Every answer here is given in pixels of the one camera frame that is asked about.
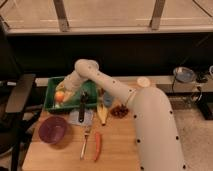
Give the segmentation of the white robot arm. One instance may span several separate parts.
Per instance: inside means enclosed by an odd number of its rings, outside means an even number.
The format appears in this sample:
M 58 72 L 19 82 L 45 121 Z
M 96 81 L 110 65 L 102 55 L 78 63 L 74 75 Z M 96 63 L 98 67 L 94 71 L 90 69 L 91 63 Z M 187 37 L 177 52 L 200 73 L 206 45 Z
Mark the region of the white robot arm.
M 88 59 L 77 60 L 73 72 L 56 89 L 65 92 L 63 101 L 66 102 L 87 80 L 95 82 L 133 113 L 143 171 L 186 171 L 173 109 L 161 89 L 153 86 L 131 88 L 102 73 L 98 63 Z

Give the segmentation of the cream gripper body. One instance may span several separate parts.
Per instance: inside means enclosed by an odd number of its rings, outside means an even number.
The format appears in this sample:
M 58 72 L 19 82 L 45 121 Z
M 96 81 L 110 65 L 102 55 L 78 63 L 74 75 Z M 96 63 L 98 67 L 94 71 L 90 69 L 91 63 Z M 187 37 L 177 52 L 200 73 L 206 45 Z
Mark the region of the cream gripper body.
M 55 93 L 57 91 L 63 91 L 64 99 L 62 103 L 65 103 L 75 95 L 77 90 L 78 90 L 78 86 L 71 85 L 70 87 L 66 88 L 64 85 L 64 82 L 60 82 L 55 88 Z

